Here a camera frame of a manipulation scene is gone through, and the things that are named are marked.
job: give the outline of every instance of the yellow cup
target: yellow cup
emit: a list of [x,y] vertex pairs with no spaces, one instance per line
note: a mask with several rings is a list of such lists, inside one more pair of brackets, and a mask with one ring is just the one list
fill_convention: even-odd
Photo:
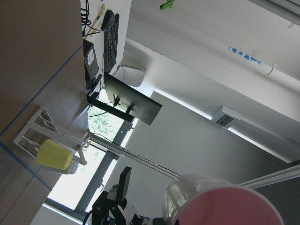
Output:
[[70,166],[72,159],[73,153],[71,151],[51,140],[46,140],[37,153],[36,163],[66,170]]

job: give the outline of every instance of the black keyboard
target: black keyboard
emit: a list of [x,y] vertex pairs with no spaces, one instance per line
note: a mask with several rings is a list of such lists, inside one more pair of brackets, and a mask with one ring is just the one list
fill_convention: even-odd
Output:
[[115,15],[112,27],[104,33],[104,71],[109,73],[117,59],[119,14]]

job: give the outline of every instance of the blue tape line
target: blue tape line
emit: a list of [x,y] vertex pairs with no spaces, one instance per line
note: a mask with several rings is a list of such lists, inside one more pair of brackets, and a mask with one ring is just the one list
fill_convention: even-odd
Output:
[[17,161],[21,166],[25,168],[32,176],[34,176],[38,181],[40,181],[49,191],[52,190],[39,176],[36,175],[16,154],[14,154],[2,141],[0,141],[0,147],[3,148],[7,154],[9,154],[15,161]]
[[67,63],[76,55],[76,53],[83,47],[81,45],[64,64],[50,77],[50,79],[37,91],[37,93],[30,99],[30,101],[21,109],[21,111],[11,120],[11,122],[2,130],[0,137],[7,131],[7,129],[14,123],[14,121],[21,115],[21,113],[29,106],[29,104],[40,94],[40,92],[50,83],[50,81],[67,65]]
[[5,216],[3,217],[3,219],[0,221],[0,224],[4,221],[5,217],[9,214],[9,212],[11,211],[11,209],[13,208],[13,206],[16,204],[16,202],[19,200],[20,196],[23,194],[23,192],[25,191],[26,187],[24,187],[24,189],[21,191],[21,193],[19,194],[19,196],[17,197],[17,199],[15,200],[15,202],[12,204],[12,206],[9,208],[9,210],[7,211],[7,213],[5,214]]

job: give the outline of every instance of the computer monitor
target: computer monitor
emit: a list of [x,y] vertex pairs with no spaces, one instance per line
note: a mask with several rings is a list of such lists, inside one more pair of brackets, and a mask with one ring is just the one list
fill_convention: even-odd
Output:
[[88,102],[129,122],[132,122],[133,118],[136,117],[151,125],[162,108],[160,103],[138,92],[107,72],[104,72],[104,85],[110,101],[114,101],[114,105],[124,112],[90,96],[87,96]]

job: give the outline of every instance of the air vent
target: air vent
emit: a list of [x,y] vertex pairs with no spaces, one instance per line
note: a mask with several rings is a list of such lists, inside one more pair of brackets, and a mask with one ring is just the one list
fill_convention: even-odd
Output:
[[227,106],[223,105],[214,114],[211,121],[225,128],[229,128],[232,126],[235,120],[239,120],[240,118],[241,118],[241,114],[239,112],[234,111],[233,109],[230,109]]
[[228,115],[224,115],[222,116],[216,123],[220,124],[221,126],[225,127],[228,123],[230,123],[231,121],[233,121],[234,118]]

